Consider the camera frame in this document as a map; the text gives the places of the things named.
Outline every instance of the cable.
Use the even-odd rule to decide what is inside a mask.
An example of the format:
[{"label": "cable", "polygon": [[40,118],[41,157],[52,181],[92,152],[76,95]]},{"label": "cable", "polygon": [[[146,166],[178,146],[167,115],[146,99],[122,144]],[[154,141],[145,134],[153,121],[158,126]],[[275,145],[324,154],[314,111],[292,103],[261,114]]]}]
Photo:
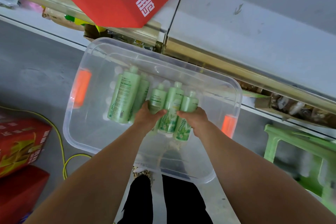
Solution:
[{"label": "cable", "polygon": [[47,121],[52,127],[53,129],[55,129],[57,136],[58,136],[58,140],[59,140],[59,145],[61,146],[61,152],[62,152],[62,161],[63,161],[63,171],[62,171],[62,175],[63,175],[63,179],[67,179],[68,178],[68,174],[67,174],[67,164],[70,161],[70,159],[77,157],[77,156],[85,156],[88,158],[92,158],[90,155],[88,154],[84,154],[84,153],[79,153],[79,154],[75,154],[72,155],[70,158],[68,158],[67,161],[65,161],[65,154],[64,154],[64,147],[63,147],[63,142],[62,142],[62,136],[60,134],[60,131],[58,130],[58,128],[55,126],[55,124],[52,123],[51,120],[49,120],[47,117],[43,116],[42,114],[38,113],[38,112],[33,112],[33,111],[28,111],[28,110],[20,110],[20,109],[14,109],[14,108],[9,108],[9,107],[4,107],[0,105],[0,108],[2,109],[6,109],[6,110],[11,110],[11,111],[18,111],[18,112],[28,112],[28,113],[32,113],[34,115],[39,116],[40,118],[43,118],[45,121]]}]

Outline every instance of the concrete floor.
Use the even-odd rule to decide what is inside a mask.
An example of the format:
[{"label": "concrete floor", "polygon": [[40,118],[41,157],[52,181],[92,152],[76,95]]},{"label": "concrete floor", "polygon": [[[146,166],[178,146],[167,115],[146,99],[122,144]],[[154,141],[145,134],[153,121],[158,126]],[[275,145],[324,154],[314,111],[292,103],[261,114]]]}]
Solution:
[{"label": "concrete floor", "polygon": [[[0,38],[0,104],[39,112],[62,131],[69,93],[83,52],[2,21],[0,27],[2,32],[6,32]],[[263,128],[269,123],[271,120],[241,110],[233,139],[263,155],[267,143],[267,134]],[[63,143],[66,159],[83,152],[65,140]],[[284,144],[279,146],[277,157],[296,165],[301,155],[298,148]],[[68,173],[71,174],[87,160],[85,157],[73,159],[68,165]],[[38,201],[39,205],[62,182],[61,150],[55,131],[50,134],[35,165],[51,174]],[[166,210],[162,178],[154,175],[154,179],[153,223],[159,223],[165,220]],[[121,217],[130,182],[116,221]],[[198,188],[214,223],[239,223],[217,179]]]}]

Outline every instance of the bottle cap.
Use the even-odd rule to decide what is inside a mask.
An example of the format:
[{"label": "bottle cap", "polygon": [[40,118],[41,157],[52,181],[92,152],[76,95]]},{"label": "bottle cap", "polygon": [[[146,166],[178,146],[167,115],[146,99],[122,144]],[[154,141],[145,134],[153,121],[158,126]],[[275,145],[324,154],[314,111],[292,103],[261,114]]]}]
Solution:
[{"label": "bottle cap", "polygon": [[190,91],[189,97],[195,98],[196,97],[196,92],[195,91]]},{"label": "bottle cap", "polygon": [[144,72],[141,72],[141,79],[146,79],[147,78],[147,74]]},{"label": "bottle cap", "polygon": [[131,66],[129,68],[129,71],[133,74],[136,74],[136,73],[138,73],[138,67],[137,66]]},{"label": "bottle cap", "polygon": [[175,82],[174,87],[178,89],[182,88],[182,82]]},{"label": "bottle cap", "polygon": [[158,90],[164,90],[165,86],[163,85],[163,83],[159,83],[159,85],[157,86]]}]

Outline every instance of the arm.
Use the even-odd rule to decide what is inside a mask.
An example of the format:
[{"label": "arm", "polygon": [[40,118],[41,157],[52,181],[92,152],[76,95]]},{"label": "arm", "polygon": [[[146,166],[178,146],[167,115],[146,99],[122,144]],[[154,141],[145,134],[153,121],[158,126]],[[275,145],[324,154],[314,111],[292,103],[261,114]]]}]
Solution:
[{"label": "arm", "polygon": [[178,112],[202,141],[242,224],[336,223],[336,216],[271,162],[227,137],[200,107]]},{"label": "arm", "polygon": [[25,224],[111,224],[140,144],[165,112],[152,115],[145,102],[134,124],[66,179]]}]

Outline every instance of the black pants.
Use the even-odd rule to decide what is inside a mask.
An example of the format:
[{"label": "black pants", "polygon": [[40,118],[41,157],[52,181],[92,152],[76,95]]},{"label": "black pants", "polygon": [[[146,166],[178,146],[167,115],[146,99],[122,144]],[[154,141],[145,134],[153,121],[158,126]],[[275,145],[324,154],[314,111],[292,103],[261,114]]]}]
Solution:
[{"label": "black pants", "polygon": [[[195,184],[162,175],[163,192],[167,208],[167,224],[202,223],[212,220],[205,210],[204,200]],[[151,182],[145,175],[131,184],[124,206],[124,217],[118,224],[153,223]]]}]

